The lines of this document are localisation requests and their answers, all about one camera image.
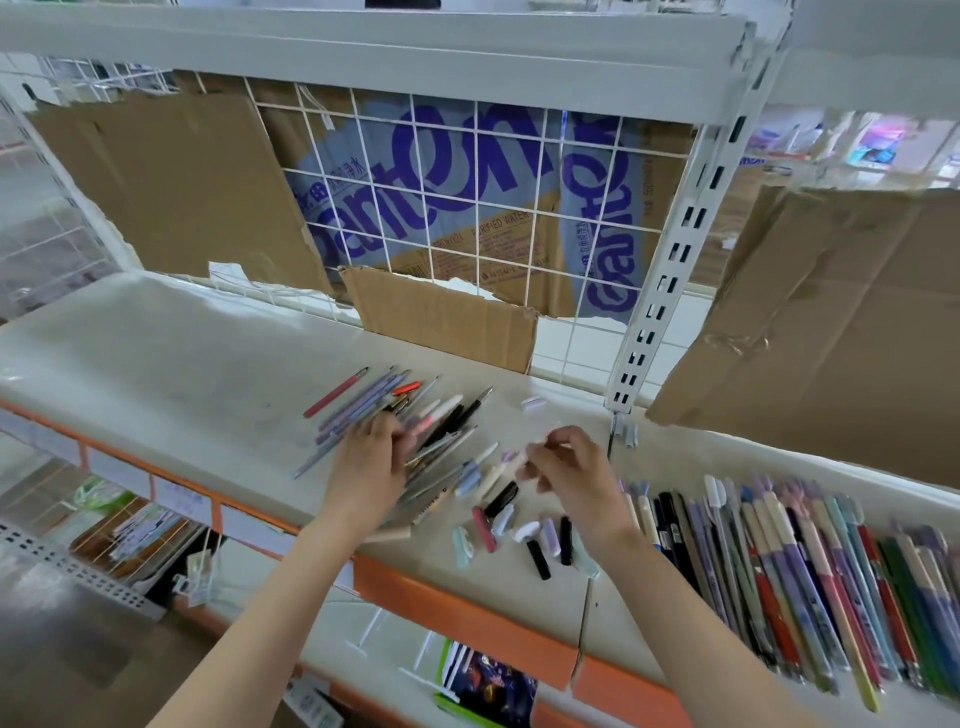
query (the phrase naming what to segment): pink pen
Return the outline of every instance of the pink pen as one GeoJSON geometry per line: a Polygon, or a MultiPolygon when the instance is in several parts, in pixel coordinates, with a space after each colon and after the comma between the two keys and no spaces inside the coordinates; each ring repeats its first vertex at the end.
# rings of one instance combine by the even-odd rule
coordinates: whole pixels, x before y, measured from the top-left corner
{"type": "Polygon", "coordinates": [[[449,400],[445,401],[442,404],[438,404],[435,407],[432,407],[426,411],[426,414],[422,415],[417,419],[415,423],[412,424],[408,430],[411,435],[418,437],[426,432],[432,425],[438,423],[453,409],[457,404],[460,403],[460,400],[464,398],[463,395],[456,395],[451,397],[449,400]]]}

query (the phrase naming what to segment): orange shelf edge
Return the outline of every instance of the orange shelf edge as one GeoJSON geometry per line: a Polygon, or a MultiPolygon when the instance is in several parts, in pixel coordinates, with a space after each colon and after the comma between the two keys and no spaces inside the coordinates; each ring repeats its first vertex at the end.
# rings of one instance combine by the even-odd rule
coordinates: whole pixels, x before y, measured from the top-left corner
{"type": "MultiPolygon", "coordinates": [[[[135,465],[147,473],[166,478],[208,496],[213,509],[211,520],[214,530],[218,533],[223,533],[220,512],[222,505],[237,508],[289,533],[300,532],[298,526],[261,513],[234,498],[225,497],[216,491],[168,473],[140,458],[97,442],[22,407],[2,400],[0,400],[0,407],[73,438],[82,446],[83,462],[87,460],[85,448],[96,448],[105,454],[135,465]]],[[[277,558],[274,554],[262,549],[257,550],[277,558]]],[[[362,554],[353,556],[353,589],[363,599],[399,617],[409,619],[451,640],[467,644],[558,690],[565,690],[576,667],[579,652],[575,645],[564,644],[542,635],[489,609],[432,587],[362,554]]]]}
{"type": "MultiPolygon", "coordinates": [[[[174,610],[186,619],[201,626],[208,632],[220,638],[229,628],[229,623],[217,615],[214,615],[206,607],[188,607],[186,606],[186,597],[178,596],[174,599],[174,610]]],[[[385,728],[416,728],[416,724],[404,720],[396,713],[387,710],[382,705],[370,700],[363,693],[355,691],[353,688],[337,682],[332,675],[325,674],[322,670],[306,662],[297,663],[294,669],[294,676],[303,672],[309,672],[317,677],[328,680],[330,683],[330,697],[346,705],[355,713],[360,714],[368,720],[374,721],[377,725],[385,728]]]]}
{"type": "Polygon", "coordinates": [[[586,654],[573,680],[573,696],[636,728],[693,728],[673,692],[586,654]]]}
{"type": "Polygon", "coordinates": [[[558,690],[565,690],[577,664],[577,647],[523,627],[484,607],[353,555],[353,590],[399,617],[469,645],[558,690]]]}

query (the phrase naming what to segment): torn cardboard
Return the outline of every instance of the torn cardboard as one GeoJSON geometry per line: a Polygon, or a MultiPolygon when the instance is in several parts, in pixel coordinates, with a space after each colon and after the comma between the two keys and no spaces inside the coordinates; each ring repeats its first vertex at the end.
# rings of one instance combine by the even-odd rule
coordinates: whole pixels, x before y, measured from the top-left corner
{"type": "Polygon", "coordinates": [[[760,200],[647,417],[960,488],[960,192],[760,200]]]}
{"type": "MultiPolygon", "coordinates": [[[[176,79],[187,93],[248,94],[237,77],[178,71],[176,79]]],[[[473,102],[416,97],[417,121],[464,131],[419,127],[414,134],[413,127],[402,124],[413,118],[408,96],[356,90],[361,114],[387,120],[360,122],[364,145],[357,121],[336,115],[354,113],[349,89],[250,79],[249,93],[257,102],[271,105],[260,108],[264,125],[303,215],[322,226],[311,231],[328,266],[351,263],[386,269],[389,255],[395,272],[479,283],[503,301],[529,305],[550,316],[573,316],[583,299],[583,317],[629,319],[637,293],[619,286],[642,285],[658,241],[655,232],[608,226],[598,231],[591,223],[548,215],[539,215],[534,229],[532,212],[502,207],[595,218],[611,154],[576,142],[613,144],[616,117],[550,111],[542,157],[538,138],[479,134],[477,215],[472,202],[473,102]],[[304,114],[301,102],[318,113],[304,114]],[[418,153],[424,165],[425,204],[418,153]],[[324,184],[315,176],[321,169],[341,179],[324,184]],[[371,178],[391,188],[374,189],[368,185],[371,178]],[[433,197],[431,192],[445,197],[433,197]],[[581,281],[561,274],[582,276],[587,271],[594,235],[596,250],[588,273],[594,280],[581,296],[581,281]],[[381,237],[397,242],[384,244],[381,237]],[[482,259],[479,270],[478,250],[492,258],[482,259]],[[528,264],[543,269],[530,273],[529,286],[528,264]]],[[[481,103],[476,113],[482,130],[540,137],[543,109],[481,103]]],[[[620,146],[687,154],[692,128],[626,119],[620,146]]],[[[660,229],[680,183],[684,159],[639,152],[620,152],[618,157],[604,221],[660,229]]]]}
{"type": "Polygon", "coordinates": [[[132,94],[30,118],[148,270],[206,278],[229,261],[250,280],[331,292],[248,99],[132,94]]]}
{"type": "Polygon", "coordinates": [[[526,374],[537,338],[537,312],[397,276],[341,268],[363,328],[411,344],[526,374]]]}

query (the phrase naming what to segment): shelf label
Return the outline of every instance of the shelf label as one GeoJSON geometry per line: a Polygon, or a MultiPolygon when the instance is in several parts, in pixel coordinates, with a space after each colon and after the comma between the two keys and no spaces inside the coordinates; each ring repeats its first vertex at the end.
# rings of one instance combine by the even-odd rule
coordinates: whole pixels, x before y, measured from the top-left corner
{"type": "Polygon", "coordinates": [[[94,448],[86,449],[86,459],[91,473],[126,488],[136,496],[150,499],[150,474],[146,471],[94,448]]]}
{"type": "Polygon", "coordinates": [[[224,536],[228,538],[262,548],[277,556],[286,555],[294,544],[296,536],[293,534],[237,508],[221,506],[220,516],[224,522],[224,536]]]}
{"type": "Polygon", "coordinates": [[[35,425],[34,445],[44,452],[49,452],[60,460],[66,460],[68,463],[79,466],[80,461],[80,443],[72,437],[61,435],[50,427],[44,425],[35,425]]]}
{"type": "Polygon", "coordinates": [[[16,438],[21,443],[32,445],[34,443],[34,430],[36,425],[26,417],[14,415],[6,409],[0,408],[0,430],[16,438]]]}
{"type": "Polygon", "coordinates": [[[156,502],[191,521],[213,525],[213,501],[209,496],[154,475],[156,502]]]}

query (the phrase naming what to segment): store shelf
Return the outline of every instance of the store shelf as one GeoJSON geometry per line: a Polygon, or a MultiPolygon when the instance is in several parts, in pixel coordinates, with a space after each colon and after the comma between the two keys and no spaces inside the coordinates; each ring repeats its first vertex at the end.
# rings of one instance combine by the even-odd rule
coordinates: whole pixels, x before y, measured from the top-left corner
{"type": "MultiPolygon", "coordinates": [[[[494,386],[479,431],[457,458],[494,438],[521,448],[568,422],[597,440],[610,431],[610,413],[593,395],[150,274],[97,281],[0,328],[0,352],[12,374],[0,383],[0,400],[39,422],[6,415],[0,427],[28,439],[51,427],[84,444],[87,465],[96,449],[148,471],[158,502],[221,531],[222,505],[291,533],[312,518],[330,458],[291,478],[313,451],[316,421],[300,413],[365,365],[444,374],[438,396],[494,386]],[[134,335],[145,331],[151,335],[134,335]],[[549,404],[521,413],[518,403],[534,395],[549,404]],[[169,500],[169,483],[186,488],[169,500]]],[[[554,496],[532,487],[516,503],[520,518],[560,513],[554,496]]],[[[495,554],[478,548],[470,568],[457,570],[450,532],[469,522],[468,509],[468,501],[453,501],[413,538],[365,546],[354,589],[563,689],[576,663],[587,579],[556,570],[540,581],[526,549],[513,543],[495,554]]]]}
{"type": "Polygon", "coordinates": [[[693,123],[725,119],[745,40],[721,15],[0,5],[5,51],[693,123]]]}
{"type": "Polygon", "coordinates": [[[770,101],[960,119],[958,24],[949,0],[804,0],[770,101]]]}
{"type": "MultiPolygon", "coordinates": [[[[212,598],[205,606],[188,608],[184,597],[175,600],[174,608],[215,635],[221,635],[240,616],[247,602],[260,588],[276,562],[241,544],[225,542],[217,561],[217,579],[212,598]]],[[[306,671],[329,681],[328,694],[351,707],[377,725],[412,727],[418,725],[461,725],[452,716],[441,711],[433,701],[432,693],[397,669],[397,653],[405,657],[409,649],[395,645],[394,654],[363,652],[348,642],[348,635],[356,632],[356,612],[364,615],[372,608],[362,602],[340,600],[331,591],[317,617],[300,655],[298,672],[306,671]]],[[[439,661],[443,640],[434,641],[437,649],[424,661],[439,661]]]]}
{"type": "MultiPolygon", "coordinates": [[[[639,427],[640,445],[625,449],[616,441],[612,462],[617,474],[629,480],[648,480],[651,492],[674,489],[701,496],[704,473],[741,481],[749,481],[753,473],[769,473],[775,479],[792,474],[816,480],[828,492],[855,497],[863,506],[867,524],[878,529],[886,529],[891,514],[896,514],[903,523],[939,528],[951,543],[960,540],[960,497],[956,494],[732,437],[657,427],[643,419],[642,411],[632,419],[639,427]]],[[[574,697],[641,728],[690,725],[676,695],[662,687],[664,678],[657,661],[606,576],[592,585],[584,621],[583,661],[573,683],[574,697]]],[[[918,721],[931,726],[956,722],[955,708],[896,683],[885,686],[883,715],[874,715],[860,703],[849,674],[841,680],[840,698],[786,679],[783,683],[801,705],[823,716],[829,725],[906,728],[918,721]]]]}

